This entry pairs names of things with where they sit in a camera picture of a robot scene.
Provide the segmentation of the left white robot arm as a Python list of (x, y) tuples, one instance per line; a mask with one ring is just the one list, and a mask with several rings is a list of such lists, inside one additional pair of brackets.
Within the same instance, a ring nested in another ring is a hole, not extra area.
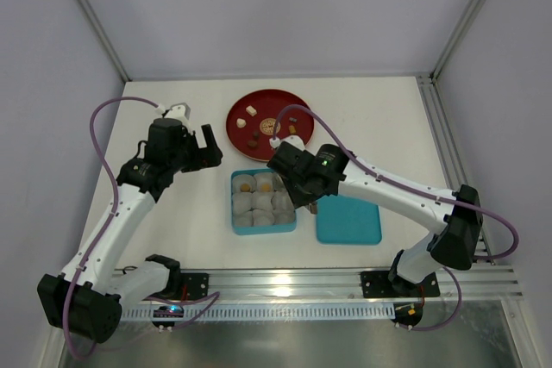
[(158, 118), (149, 127), (144, 154), (122, 166), (103, 219), (59, 275), (44, 275), (38, 296), (50, 325), (97, 344), (106, 342), (128, 308), (153, 296), (180, 299), (180, 263), (152, 254), (137, 269), (114, 279), (113, 271), (141, 222), (179, 173), (217, 167), (223, 153), (209, 124), (205, 145), (178, 119)]

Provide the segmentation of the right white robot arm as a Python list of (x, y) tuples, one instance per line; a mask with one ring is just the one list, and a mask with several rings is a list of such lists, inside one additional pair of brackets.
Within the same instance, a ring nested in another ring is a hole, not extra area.
[(482, 215), (478, 191), (430, 190), (390, 178), (365, 161), (325, 144), (317, 153), (283, 142), (267, 163), (282, 181), (295, 208), (325, 196), (345, 196), (402, 215), (427, 230), (414, 246), (399, 251), (388, 280), (400, 296), (409, 296), (442, 267), (467, 271), (474, 262)]

